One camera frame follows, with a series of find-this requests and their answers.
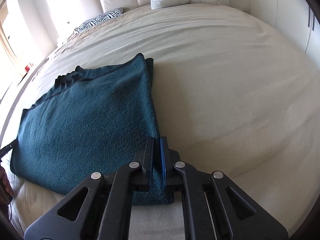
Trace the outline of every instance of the beige bed sheet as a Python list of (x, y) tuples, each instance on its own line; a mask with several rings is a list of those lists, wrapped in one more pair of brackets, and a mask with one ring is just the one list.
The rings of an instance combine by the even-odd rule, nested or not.
[[(143, 6), (70, 38), (28, 85), (3, 145), (58, 75), (139, 52), (155, 60), (152, 95), (170, 148), (201, 171), (225, 172), (292, 234), (320, 193), (319, 71), (274, 28), (227, 6)], [(21, 232), (62, 198), (9, 177)], [(133, 208), (130, 239), (183, 237), (179, 198)]]

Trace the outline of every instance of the white bedding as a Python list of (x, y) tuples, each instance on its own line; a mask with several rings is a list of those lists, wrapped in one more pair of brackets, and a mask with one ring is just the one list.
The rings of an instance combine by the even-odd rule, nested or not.
[[(28, 85), (2, 146), (58, 75), (154, 58), (161, 135), (201, 171), (225, 172), (291, 235), (320, 193), (320, 83), (316, 66), (275, 29), (223, 5), (143, 6), (71, 38)], [(23, 232), (62, 196), (17, 178), (13, 224)], [(183, 239), (179, 198), (133, 207), (130, 239)]]

